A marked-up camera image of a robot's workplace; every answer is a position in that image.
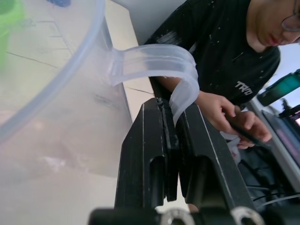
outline hand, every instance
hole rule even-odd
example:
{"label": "hand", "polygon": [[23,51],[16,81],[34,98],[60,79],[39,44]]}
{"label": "hand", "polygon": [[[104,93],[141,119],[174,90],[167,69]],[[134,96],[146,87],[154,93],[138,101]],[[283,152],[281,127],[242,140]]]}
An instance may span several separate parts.
{"label": "hand", "polygon": [[235,117],[235,106],[225,97],[200,91],[195,101],[203,116],[219,131],[238,135],[225,117]]}
{"label": "hand", "polygon": [[[232,121],[235,124],[239,125],[241,128],[244,128],[246,131],[248,131],[249,134],[263,142],[267,142],[272,138],[271,133],[264,125],[264,123],[251,111],[236,111],[236,117],[232,118]],[[239,149],[246,149],[253,146],[254,144],[247,138],[243,136],[240,137],[240,143],[238,144]]]}

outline young man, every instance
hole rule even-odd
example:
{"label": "young man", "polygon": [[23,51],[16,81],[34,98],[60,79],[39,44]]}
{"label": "young man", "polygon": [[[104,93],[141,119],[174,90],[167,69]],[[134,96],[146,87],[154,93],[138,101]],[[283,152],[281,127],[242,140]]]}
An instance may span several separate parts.
{"label": "young man", "polygon": [[[257,138],[271,134],[252,112],[251,100],[280,62],[278,45],[300,38],[300,0],[187,0],[146,44],[173,44],[190,51],[197,63],[200,94],[196,103],[220,131],[236,134],[223,112]],[[157,79],[169,91],[176,78]],[[241,140],[238,147],[253,146]]]}

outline white speckles on shirt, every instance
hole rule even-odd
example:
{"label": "white speckles on shirt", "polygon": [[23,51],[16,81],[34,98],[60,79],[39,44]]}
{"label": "white speckles on shirt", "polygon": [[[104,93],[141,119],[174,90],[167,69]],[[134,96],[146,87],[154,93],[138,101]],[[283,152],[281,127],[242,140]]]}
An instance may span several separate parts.
{"label": "white speckles on shirt", "polygon": [[181,43],[181,38],[178,37],[175,31],[170,31],[169,33],[159,37],[157,39],[159,44],[169,44],[169,45],[179,45]]}
{"label": "white speckles on shirt", "polygon": [[237,57],[235,57],[233,60],[231,61],[235,61],[238,57],[240,57],[242,54],[244,54],[243,52],[241,52]]}

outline finger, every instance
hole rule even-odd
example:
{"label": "finger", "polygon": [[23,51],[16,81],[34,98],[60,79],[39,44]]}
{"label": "finger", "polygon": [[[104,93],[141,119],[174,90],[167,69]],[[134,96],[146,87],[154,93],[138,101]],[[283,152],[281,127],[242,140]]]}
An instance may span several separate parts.
{"label": "finger", "polygon": [[240,108],[237,105],[234,106],[234,111],[235,111],[235,113],[241,112]]}
{"label": "finger", "polygon": [[227,134],[238,135],[221,112],[214,116],[212,125],[219,131],[223,131]]}
{"label": "finger", "polygon": [[235,117],[235,105],[232,104],[227,98],[220,97],[220,105],[227,115]]}
{"label": "finger", "polygon": [[255,114],[253,112],[245,112],[244,117],[244,127],[250,130],[255,123]]}
{"label": "finger", "polygon": [[239,144],[247,146],[247,147],[254,147],[254,144],[250,141],[241,141]]}
{"label": "finger", "polygon": [[255,130],[258,133],[256,136],[263,142],[267,142],[272,138],[272,134],[268,128],[257,116],[255,117]]}
{"label": "finger", "polygon": [[187,205],[188,205],[188,209],[189,209],[190,212],[199,212],[197,207],[194,206],[193,204],[187,204]]}
{"label": "finger", "polygon": [[242,144],[238,144],[238,148],[239,149],[247,149],[248,147]]}
{"label": "finger", "polygon": [[248,143],[252,143],[249,139],[245,138],[244,136],[240,137],[240,142],[248,142]]}

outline cable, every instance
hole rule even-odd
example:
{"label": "cable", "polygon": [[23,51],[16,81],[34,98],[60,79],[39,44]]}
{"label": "cable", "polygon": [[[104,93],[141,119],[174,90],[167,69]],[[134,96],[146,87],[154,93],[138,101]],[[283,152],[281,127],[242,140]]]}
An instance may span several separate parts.
{"label": "cable", "polygon": [[273,188],[270,188],[270,189],[271,190],[277,189],[277,191],[280,192],[280,189],[281,189],[281,185],[280,185],[280,181],[279,181],[280,179],[278,179],[277,175],[275,175],[276,174],[276,172],[275,172],[276,165],[274,165],[274,161],[270,160],[270,157],[266,156],[266,152],[262,151],[259,148],[254,148],[254,152],[265,164],[267,164],[269,166],[269,170],[271,171],[272,177],[275,182],[275,184],[272,185]]}
{"label": "cable", "polygon": [[274,193],[274,194],[270,194],[270,195],[263,195],[263,196],[260,196],[258,198],[253,199],[253,201],[255,202],[259,199],[262,199],[262,198],[265,198],[265,197],[271,197],[271,196],[274,196],[274,195],[300,195],[300,192],[280,192],[280,193]]}
{"label": "cable", "polygon": [[260,176],[244,159],[240,161],[240,164],[248,169],[248,171],[252,174],[252,176],[254,176],[261,187],[270,187],[270,183],[262,176]]}
{"label": "cable", "polygon": [[284,200],[288,200],[288,199],[292,199],[292,198],[299,198],[299,197],[300,197],[300,194],[291,195],[291,196],[287,196],[287,197],[282,197],[282,198],[278,198],[278,199],[274,199],[272,201],[265,202],[265,203],[261,204],[257,208],[260,208],[262,206],[269,205],[269,204],[272,204],[272,203],[277,203],[277,202],[280,202],[280,201],[284,201]]}
{"label": "cable", "polygon": [[249,188],[249,189],[270,191],[270,188],[268,188],[268,187],[261,187],[261,186],[256,186],[256,185],[246,185],[246,187]]}

